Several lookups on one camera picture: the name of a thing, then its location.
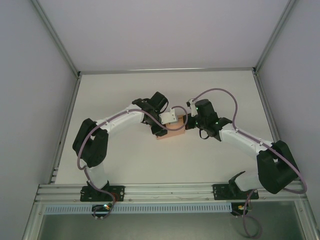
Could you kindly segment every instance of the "black mounting bracket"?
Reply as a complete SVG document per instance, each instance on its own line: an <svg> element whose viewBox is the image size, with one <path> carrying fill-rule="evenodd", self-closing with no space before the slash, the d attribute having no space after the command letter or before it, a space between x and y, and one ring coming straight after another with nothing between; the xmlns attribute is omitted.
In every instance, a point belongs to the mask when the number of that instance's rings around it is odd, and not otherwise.
<svg viewBox="0 0 320 240"><path fill-rule="evenodd" d="M248 191L237 191L236 193L231 191L230 185L228 183L225 184L213 184L213 197L214 200L246 200L249 193L252 190ZM258 191L254 192L251 195L252 200L259 199Z"/></svg>
<svg viewBox="0 0 320 240"><path fill-rule="evenodd" d="M72 148L77 156L79 155L81 145L83 144L86 136L96 126L97 123L92 121L90 118L87 118L81 124L81 127L72 145ZM94 139L91 137L88 139L81 154L81 158L86 162L86 165L89 168L98 166L105 159L107 155L109 134L107 130L98 128L96 131L94 131L92 136L94 136Z"/></svg>
<svg viewBox="0 0 320 240"><path fill-rule="evenodd" d="M125 197L125 186L116 185L110 186L108 183L102 188L114 195L117 202L123 202ZM112 197L106 193L95 190L88 182L87 186L83 186L81 191L80 201L81 202L112 202Z"/></svg>

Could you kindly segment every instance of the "enclosure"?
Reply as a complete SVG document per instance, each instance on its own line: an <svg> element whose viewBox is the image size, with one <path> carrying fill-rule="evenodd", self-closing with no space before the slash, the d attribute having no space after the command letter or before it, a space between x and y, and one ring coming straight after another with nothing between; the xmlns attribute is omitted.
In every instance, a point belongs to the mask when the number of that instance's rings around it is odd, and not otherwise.
<svg viewBox="0 0 320 240"><path fill-rule="evenodd" d="M85 119L155 92L187 108L212 88L235 97L237 127L288 144L308 186L259 188L250 234L319 239L319 10L307 0L2 1L1 239L246 239L230 213L246 200L217 199L213 185L257 161L195 129L159 140L136 124L110 138L103 169L123 201L102 221L93 206L109 201L80 201L87 178L73 142ZM233 119L228 94L202 98Z"/></svg>

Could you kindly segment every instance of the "aluminum frame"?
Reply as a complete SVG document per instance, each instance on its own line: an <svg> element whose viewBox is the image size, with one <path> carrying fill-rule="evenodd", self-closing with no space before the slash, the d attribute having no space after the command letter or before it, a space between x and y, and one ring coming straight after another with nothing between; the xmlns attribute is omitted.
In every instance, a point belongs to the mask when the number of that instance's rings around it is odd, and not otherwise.
<svg viewBox="0 0 320 240"><path fill-rule="evenodd" d="M79 71L77 70L74 62L72 61L72 59L71 59L69 53L67 52L64 44L60 40L60 37L58 36L54 26L50 22L45 10L43 9L43 7L41 6L41 4L40 4L40 2L38 0L30 0L30 1L31 1L35 11L38 13L41 21L43 22L45 28L48 31L48 33L52 37L52 40L54 41L56 47L58 48L58 50L62 54L62 56L63 56L64 60L66 61L66 63L68 64L70 70L73 72L74 76L76 78L78 78L79 77Z"/></svg>
<svg viewBox="0 0 320 240"><path fill-rule="evenodd" d="M197 71L212 71L212 68L196 68ZM265 111L267 121L272 133L274 141L277 141L279 133L275 121L273 119L266 95L261 84L259 74L252 70L252 74L259 92L259 96ZM118 73L158 73L158 72L194 72L195 68L179 68L179 69L155 69L155 70L129 70L128 72ZM68 127L70 124L72 112L77 98L81 78L77 80L69 108L66 113L63 128L61 130L60 144L57 147L55 154L55 164L52 169L52 178L50 183L54 183L55 176L58 171L59 161L61 158L62 149L67 136ZM124 201L117 204L174 204L174 203L226 203L239 202L239 200L215 200L213 196L212 182L210 183L163 183L163 184L125 184ZM29 221L27 223L23 240L37 239L41 232L43 213L47 205L81 205L80 190L83 187L81 184L44 184L40 185L35 196L34 205L31 210ZM289 186L291 189L301 190L300 181L294 181ZM265 189L259 189L258 200L252 202L280 202L291 201L295 203L297 209L297 217L300 219L301 227L306 236L306 239L319 240L319 229L315 218L311 211L306 194L294 194L287 191L280 191L274 195L267 192ZM92 202L92 204L101 204L101 202Z"/></svg>
<svg viewBox="0 0 320 240"><path fill-rule="evenodd" d="M80 72L80 75L251 71L252 69L253 67L191 67L191 68L163 68L163 69L129 69L129 70L82 71Z"/></svg>
<svg viewBox="0 0 320 240"><path fill-rule="evenodd" d="M297 3L299 0L288 0L281 16L280 19L278 20L277 24L275 25L275 28L268 40L268 42L266 43L261 56L258 59L258 62L255 65L255 70L258 72L261 70L261 68L263 67L272 47L274 46L275 42L277 41L278 37L280 36L282 29L284 28L286 22L288 21L291 13L293 12L293 10L295 9Z"/></svg>

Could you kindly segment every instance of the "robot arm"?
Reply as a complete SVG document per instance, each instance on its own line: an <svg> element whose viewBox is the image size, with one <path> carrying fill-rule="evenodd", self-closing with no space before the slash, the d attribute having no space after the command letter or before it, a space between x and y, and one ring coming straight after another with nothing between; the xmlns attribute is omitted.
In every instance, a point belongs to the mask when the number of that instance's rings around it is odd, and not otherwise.
<svg viewBox="0 0 320 240"><path fill-rule="evenodd" d="M291 167L278 159L278 156L269 149L275 150L298 169L285 142L281 140L275 143L270 142L253 136L240 128L235 128L231 120L218 117L208 99L196 102L190 100L187 105L191 108L191 114L186 129L199 128L200 133L205 131L208 137L231 144L252 159L257 160L257 171L243 171L229 180L229 188L233 193L239 190L245 192L265 188L270 193L276 194L298 177Z"/></svg>
<svg viewBox="0 0 320 240"><path fill-rule="evenodd" d="M156 124L154 120L165 125L176 122L178 117L176 116L175 109L162 113L161 109L165 105L168 105L167 98L161 93L156 92L150 99L139 98L134 100L123 111L110 117L98 121L88 118L83 121L72 148L79 155L85 138L94 128L97 128L92 134L93 137L87 139L78 163L78 167L80 165L86 166L85 173L94 186L101 189L108 184L103 160L107 155L109 138L138 123L150 125L152 134L158 137L167 134L167 130Z"/></svg>

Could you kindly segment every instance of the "purple cable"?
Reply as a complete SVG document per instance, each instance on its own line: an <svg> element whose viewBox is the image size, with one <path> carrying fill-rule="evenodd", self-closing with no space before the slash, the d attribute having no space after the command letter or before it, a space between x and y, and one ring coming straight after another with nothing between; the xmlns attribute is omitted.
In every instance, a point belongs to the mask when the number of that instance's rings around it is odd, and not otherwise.
<svg viewBox="0 0 320 240"><path fill-rule="evenodd" d="M98 207L96 207L96 208L93 210L93 217L94 217L95 219L101 219L101 220L103 220L104 218L106 218L106 215L103 216L102 218L101 218L101 217L98 218L98 217L96 216L97 211L98 211L99 209L103 209L103 208L104 208L103 206L98 206Z"/></svg>
<svg viewBox="0 0 320 240"><path fill-rule="evenodd" d="M196 101L198 98L200 98L202 95L204 95L204 94L206 94L206 93L208 93L208 92L211 92L211 91L215 91L215 90L217 90L217 91L222 91L222 92L225 92L225 93L229 94L229 95L232 97L233 101L234 101L235 110L234 110L234 114L233 114L233 118L232 118L232 126L233 126L233 128L234 128L238 133L240 133L241 135L243 135L243 136L245 136L245 137L247 137L247 138L255 141L255 142L258 143L258 144L260 144L260 142L261 142L260 140L258 140L258 139L256 139L256 138L254 138L254 137L246 134L245 132L242 132L241 130L237 129L237 127L236 127L236 116L237 116L237 113L238 113L238 102L237 102L235 96L234 96L231 92L229 92L229 91L227 91L227 90L225 90L225 89L223 89L223 88L211 88L211 89L208 89L208 90L200 93L200 94L199 94L198 96L196 96L192 101L194 102L194 101ZM268 145L265 144L264 142L262 142L262 145L263 145L264 147L266 147L267 149L269 149L273 154L275 154L276 156L278 156L281 160L283 160L283 161L297 174L297 176L300 178L300 180L301 180L301 182L302 182L302 185L303 185L303 190L302 190L302 191L296 191L296 190L292 190L292 189L288 189L288 188L284 188L284 190L286 190L287 192L290 192L290 193L294 193L294 194L304 194L304 193L306 193L306 192L307 192L307 189L308 189L307 183L306 183L305 179L302 177L301 173L295 168L295 166L293 166L285 157L283 157L281 154L279 154L277 151L275 151L273 148L271 148L270 146L268 146ZM247 205L248 205L248 203L249 203L249 200L250 200L250 198L251 198L251 195L252 195L254 192L255 192L255 189L253 189L253 190L250 192L250 194L248 195L248 197L247 197L247 199L246 199L246 201L245 201L245 204L244 204L244 208L243 208L243 228L244 228L245 233L249 236L249 238L251 238L251 239L258 239L258 238L261 237L261 235L262 235L262 233L263 233L263 227L262 227L262 225L260 224L260 222L258 221L257 218L255 218L255 217L253 217L253 216L248 216L248 215L246 215ZM252 236L252 235L250 235L250 233L249 233L249 231L248 231L248 228L247 228L247 225L246 225L246 220L245 220L246 218L251 218L251 219L254 219L254 220L256 220L256 221L258 222L260 231L259 231L259 234L258 234L257 236Z"/></svg>
<svg viewBox="0 0 320 240"><path fill-rule="evenodd" d="M254 194L254 192L255 192L255 189L253 189L249 193L248 197L245 200L244 207L243 207L243 214L242 214L243 215L242 223L243 223L244 231L248 235L249 238L251 238L251 239L259 239L262 236L262 233L264 231L260 221L257 218L255 218L254 216L246 215L246 210L247 210L247 206L248 206L249 200L250 200L252 194ZM248 228L247 228L247 224L246 224L246 218L251 218L251 219L255 220L258 223L259 233L256 236L250 235L250 233L248 231Z"/></svg>
<svg viewBox="0 0 320 240"><path fill-rule="evenodd" d="M96 191L99 191L99 192L101 192L101 193L108 194L109 196L112 197L112 207L110 208L109 212L108 212L102 219L105 219L105 218L107 218L107 217L110 215L111 211L114 209L114 206L115 206L115 204L116 204L116 199L115 199L115 197L114 197L110 192L105 191L105 190L102 190L102 189L96 187L96 186L92 183L92 181L91 181L91 179L90 179L90 176L89 176L89 174L88 174L88 172L87 172L87 168L86 168L87 166L86 166L86 165L84 165L83 167L80 166L81 155L82 155L82 152L83 152L83 150L84 150L84 148L85 148L85 145L86 145L88 139L91 137L91 135L92 135L98 128L102 127L103 125L111 122L112 120L114 120L114 119L116 119L116 118L118 118L118 117L120 117L120 116L122 116L122 115L124 115L124 114L133 113L133 112L141 112L141 113L146 114L146 115L149 116L156 124L158 124L161 128L163 128L163 129L165 129L165 130L167 130L167 131L179 131L180 129L184 128L184 127L186 126L187 122L188 122L188 112L187 112L187 110L186 110L183 106L173 106L173 107L172 107L172 109L176 109L176 108L182 109L182 110L184 111L186 117L185 117L185 122L184 122L184 124L183 124L181 127L178 127L178 128L175 128L175 129L170 129L170 128L167 128L167 127L163 126L160 122L158 122L152 115L150 115L150 114L149 114L148 112L146 112L146 111L143 111L143 110L141 110L141 109L130 109L130 110L128 110L128 111L120 112L120 113L118 113L118 114L110 117L110 118L107 119L106 121L100 123L99 125L95 126L95 127L88 133L88 135L84 138L83 143L82 143L82 145L81 145L81 147L80 147L80 150L79 150L79 153L78 153L78 158L77 158L77 161L76 161L76 165L77 165L77 167L78 167L79 170L84 170L84 174L85 174L88 182L90 183L90 185L91 185ZM94 217L96 217L96 211L97 211L97 210L98 210L98 208L96 208L96 209L94 210L94 212L93 212L93 216L94 216Z"/></svg>

